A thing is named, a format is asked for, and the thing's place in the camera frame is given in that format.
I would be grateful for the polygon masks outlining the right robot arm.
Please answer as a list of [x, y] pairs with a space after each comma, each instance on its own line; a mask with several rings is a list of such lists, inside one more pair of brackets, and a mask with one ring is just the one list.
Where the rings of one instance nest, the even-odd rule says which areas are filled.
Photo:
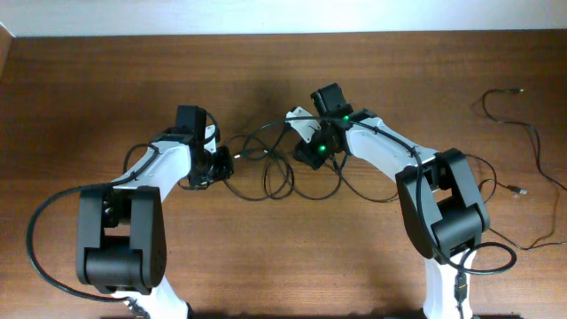
[[295, 158], [313, 169], [343, 152], [394, 181], [408, 238], [424, 258], [426, 297], [418, 318], [471, 318], [470, 278], [490, 217], [465, 155], [422, 147], [368, 109], [356, 111], [336, 83], [311, 94], [316, 112], [294, 107]]

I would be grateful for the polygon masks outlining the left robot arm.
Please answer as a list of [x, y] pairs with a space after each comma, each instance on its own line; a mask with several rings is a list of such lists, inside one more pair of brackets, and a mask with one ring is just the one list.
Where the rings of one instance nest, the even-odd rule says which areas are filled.
[[180, 105], [175, 124], [155, 136], [146, 154], [108, 186], [79, 198], [76, 274], [82, 284], [124, 302], [144, 318], [191, 318], [165, 276], [162, 203], [182, 179], [200, 191], [233, 173], [229, 149], [218, 146], [213, 116]]

